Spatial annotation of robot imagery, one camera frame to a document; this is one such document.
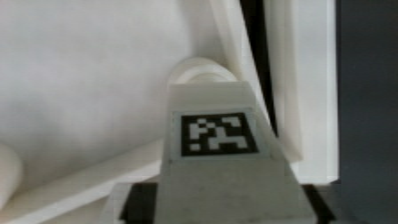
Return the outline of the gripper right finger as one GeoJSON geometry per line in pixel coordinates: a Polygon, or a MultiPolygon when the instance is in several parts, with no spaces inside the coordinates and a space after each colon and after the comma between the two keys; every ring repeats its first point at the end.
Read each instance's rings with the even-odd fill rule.
{"type": "Polygon", "coordinates": [[[302,189],[316,213],[316,224],[343,224],[348,215],[332,186],[303,184],[302,189]]]}

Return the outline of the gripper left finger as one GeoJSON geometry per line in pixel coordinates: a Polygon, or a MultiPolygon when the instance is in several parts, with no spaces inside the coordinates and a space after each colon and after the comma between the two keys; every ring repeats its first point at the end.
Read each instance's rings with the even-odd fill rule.
{"type": "Polygon", "coordinates": [[[156,188],[152,182],[115,185],[103,208],[103,224],[154,224],[156,188]]]}

